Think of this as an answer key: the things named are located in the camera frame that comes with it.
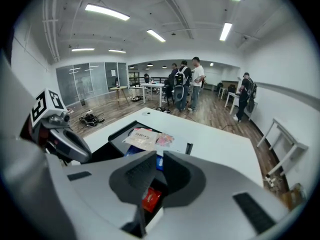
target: white table leg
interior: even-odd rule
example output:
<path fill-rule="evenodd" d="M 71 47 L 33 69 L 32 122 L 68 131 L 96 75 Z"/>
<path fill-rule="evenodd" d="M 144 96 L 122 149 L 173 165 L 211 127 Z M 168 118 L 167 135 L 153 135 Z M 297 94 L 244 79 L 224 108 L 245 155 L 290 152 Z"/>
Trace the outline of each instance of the white table leg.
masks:
<path fill-rule="evenodd" d="M 298 145 L 294 144 L 292 146 L 292 148 L 289 150 L 289 152 L 284 156 L 284 158 L 271 171 L 269 171 L 267 175 L 270 176 L 276 170 L 278 170 L 280 168 L 280 166 L 282 166 L 282 164 L 292 156 L 292 154 L 296 151 L 297 148 L 298 148 Z"/>
<path fill-rule="evenodd" d="M 224 105 L 225 108 L 227 107 L 229 97 L 230 97 L 230 93 L 228 92 L 228 97 L 226 97 L 226 101 L 225 101 L 225 105 Z"/>
<path fill-rule="evenodd" d="M 146 91 L 144 86 L 142 86 L 142 95 L 143 95 L 143 103 L 146 103 Z"/>
<path fill-rule="evenodd" d="M 274 142 L 272 143 L 272 145 L 269 147 L 269 150 L 272 150 L 273 147 L 276 145 L 276 143 L 278 142 L 279 138 L 281 136 L 281 131 L 279 132 L 278 136 L 275 138 Z"/>
<path fill-rule="evenodd" d="M 233 98 L 233 102 L 232 102 L 232 106 L 231 106 L 229 115 L 231 115 L 232 111 L 234 111 L 235 104 L 236 104 L 236 97 Z"/>
<path fill-rule="evenodd" d="M 259 141 L 259 143 L 256 145 L 257 148 L 259 148 L 259 146 L 261 145 L 261 143 L 266 139 L 267 135 L 269 134 L 269 132 L 271 131 L 272 126 L 274 126 L 274 121 L 272 120 L 272 124 L 270 125 L 270 128 L 268 129 L 268 131 L 266 132 L 265 135 L 263 135 L 262 139 Z"/>
<path fill-rule="evenodd" d="M 162 106 L 162 87 L 160 87 L 159 89 L 160 89 L 160 94 L 159 94 L 160 100 L 159 100 L 159 104 L 160 104 L 160 107 L 161 107 L 161 106 Z"/>

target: white desk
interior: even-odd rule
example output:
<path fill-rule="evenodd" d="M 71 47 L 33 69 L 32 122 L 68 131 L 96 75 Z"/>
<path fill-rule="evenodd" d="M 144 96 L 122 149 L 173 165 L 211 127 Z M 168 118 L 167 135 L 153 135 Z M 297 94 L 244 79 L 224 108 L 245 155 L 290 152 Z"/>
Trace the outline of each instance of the white desk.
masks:
<path fill-rule="evenodd" d="M 236 95 L 236 94 L 233 93 L 233 92 L 228 92 L 228 96 L 227 96 L 227 98 L 226 98 L 225 105 L 224 105 L 225 108 L 227 107 L 227 104 L 228 104 L 228 101 L 229 101 L 229 97 L 230 97 L 230 96 L 232 96 L 234 99 L 233 99 L 233 103 L 232 103 L 232 106 L 231 106 L 229 115 L 232 114 L 232 112 L 233 112 L 233 110 L 234 110 L 234 107 L 235 107 L 235 104 L 236 104 L 236 102 L 239 100 L 239 96 L 238 96 L 238 95 Z M 258 103 L 257 103 L 257 102 L 254 102 L 253 111 L 252 111 L 251 114 L 250 114 L 249 121 L 251 120 L 251 117 L 252 117 L 253 113 L 255 112 L 257 106 L 258 106 Z"/>
<path fill-rule="evenodd" d="M 291 158 L 291 156 L 293 155 L 293 153 L 295 152 L 296 149 L 300 148 L 302 150 L 306 150 L 308 148 L 308 146 L 304 143 L 302 143 L 298 138 L 296 138 L 293 133 L 292 130 L 289 130 L 288 127 L 285 125 L 285 123 L 283 123 L 281 120 L 279 120 L 278 118 L 273 118 L 272 119 L 272 123 L 268 129 L 268 131 L 266 132 L 265 135 L 263 135 L 262 139 L 259 141 L 259 143 L 256 145 L 257 148 L 260 147 L 261 143 L 266 139 L 266 137 L 268 136 L 268 134 L 270 133 L 272 127 L 276 125 L 276 127 L 279 130 L 279 134 L 276 137 L 275 141 L 273 144 L 271 144 L 269 150 L 271 150 L 275 144 L 277 143 L 277 141 L 279 140 L 280 136 L 283 135 L 288 141 L 289 143 L 291 143 L 292 148 L 289 150 L 289 152 L 284 156 L 284 158 L 271 170 L 268 172 L 267 176 L 270 176 L 271 174 L 273 174 L 276 170 L 278 170 L 280 168 L 280 166 L 287 161 L 288 159 Z"/>
<path fill-rule="evenodd" d="M 224 91 L 228 91 L 228 89 L 227 88 L 220 88 L 219 89 L 219 93 L 218 93 L 218 98 L 219 98 L 219 95 L 220 95 L 220 91 L 222 90 L 222 94 L 221 94 L 221 99 L 220 100 L 222 100 L 222 96 L 224 95 Z"/>
<path fill-rule="evenodd" d="M 165 86 L 164 83 L 143 83 L 142 85 L 142 95 L 143 95 L 143 103 L 146 103 L 146 91 L 145 87 L 151 87 L 151 100 L 152 100 L 152 88 L 159 88 L 159 107 L 162 106 L 162 87 Z"/>
<path fill-rule="evenodd" d="M 97 130 L 84 140 L 94 152 L 108 142 L 111 134 L 135 120 L 160 132 L 183 137 L 193 144 L 191 156 L 233 168 L 263 187 L 259 162 L 248 138 L 154 109 L 143 108 Z"/>

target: white t-shirt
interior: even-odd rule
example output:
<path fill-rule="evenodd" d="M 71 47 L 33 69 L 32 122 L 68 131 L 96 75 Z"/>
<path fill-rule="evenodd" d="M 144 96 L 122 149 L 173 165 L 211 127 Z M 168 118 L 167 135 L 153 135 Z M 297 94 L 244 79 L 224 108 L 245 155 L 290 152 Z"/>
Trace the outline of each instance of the white t-shirt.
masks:
<path fill-rule="evenodd" d="M 193 86 L 200 86 L 202 85 L 202 82 L 195 82 L 195 80 L 201 76 L 204 76 L 205 75 L 205 71 L 204 71 L 204 68 L 200 65 L 198 67 L 196 67 L 194 69 L 194 73 L 193 73 L 193 77 L 192 77 L 192 85 Z"/>

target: jeans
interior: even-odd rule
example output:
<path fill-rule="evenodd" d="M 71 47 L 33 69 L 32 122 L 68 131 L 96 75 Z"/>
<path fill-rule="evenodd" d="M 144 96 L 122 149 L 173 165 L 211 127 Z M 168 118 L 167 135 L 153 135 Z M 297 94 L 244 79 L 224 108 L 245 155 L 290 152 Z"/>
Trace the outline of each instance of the jeans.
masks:
<path fill-rule="evenodd" d="M 190 108 L 192 108 L 193 110 L 195 110 L 197 107 L 200 89 L 201 89 L 201 86 L 193 86 L 192 98 L 191 98 L 192 101 L 190 105 Z"/>
<path fill-rule="evenodd" d="M 187 96 L 188 96 L 188 92 L 189 92 L 189 86 L 187 85 L 184 85 L 183 86 L 183 97 L 180 101 L 177 101 L 175 103 L 175 107 L 178 109 L 178 110 L 185 110 L 186 108 L 186 104 L 187 104 Z"/>
<path fill-rule="evenodd" d="M 238 120 L 240 121 L 242 116 L 244 115 L 245 113 L 245 108 L 248 104 L 248 99 L 239 99 L 239 110 L 238 110 L 238 113 L 236 113 L 236 117 L 238 118 Z"/>

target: glass wall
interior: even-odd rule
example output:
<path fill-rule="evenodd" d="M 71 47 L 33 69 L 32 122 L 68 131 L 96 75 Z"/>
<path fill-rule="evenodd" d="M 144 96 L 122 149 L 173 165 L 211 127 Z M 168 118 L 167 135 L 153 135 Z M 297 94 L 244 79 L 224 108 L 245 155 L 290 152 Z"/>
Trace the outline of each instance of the glass wall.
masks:
<path fill-rule="evenodd" d="M 108 85 L 109 92 L 111 92 L 112 90 L 110 90 L 110 88 L 116 87 L 116 82 L 119 81 L 117 63 L 106 62 L 104 63 L 104 66 L 105 66 L 106 82 Z"/>
<path fill-rule="evenodd" d="M 95 96 L 92 86 L 89 63 L 73 65 L 75 86 L 79 99 L 86 100 Z"/>
<path fill-rule="evenodd" d="M 126 63 L 118 63 L 118 73 L 119 73 L 119 85 L 128 86 Z"/>
<path fill-rule="evenodd" d="M 116 81 L 121 86 L 128 86 L 125 63 L 90 62 L 64 66 L 56 69 L 56 76 L 66 106 L 112 92 L 110 88 L 116 87 Z"/>
<path fill-rule="evenodd" d="M 79 97 L 73 74 L 73 66 L 57 68 L 56 78 L 64 104 L 69 105 L 78 102 Z"/>
<path fill-rule="evenodd" d="M 90 63 L 90 73 L 94 95 L 101 95 L 108 92 L 105 64 L 103 62 Z"/>

